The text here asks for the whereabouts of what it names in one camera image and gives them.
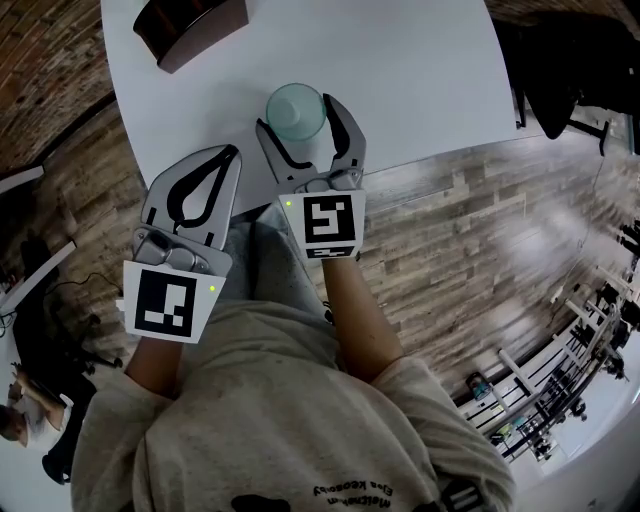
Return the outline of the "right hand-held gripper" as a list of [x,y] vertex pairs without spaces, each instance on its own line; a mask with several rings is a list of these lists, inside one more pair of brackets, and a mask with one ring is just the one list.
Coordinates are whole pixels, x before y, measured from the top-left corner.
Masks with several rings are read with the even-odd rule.
[[278,201],[302,256],[307,260],[353,258],[364,236],[365,136],[335,97],[324,93],[323,101],[335,149],[332,171],[318,173],[310,161],[295,161],[262,119],[256,120],[255,133],[276,181],[297,180],[283,186]]

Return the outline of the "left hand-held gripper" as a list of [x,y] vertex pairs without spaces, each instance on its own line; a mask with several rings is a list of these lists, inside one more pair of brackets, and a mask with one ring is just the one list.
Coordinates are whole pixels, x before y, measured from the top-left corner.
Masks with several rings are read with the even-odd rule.
[[154,179],[144,224],[134,231],[133,259],[123,263],[127,333],[199,342],[232,266],[215,248],[224,245],[241,168],[238,148],[224,144],[193,153]]

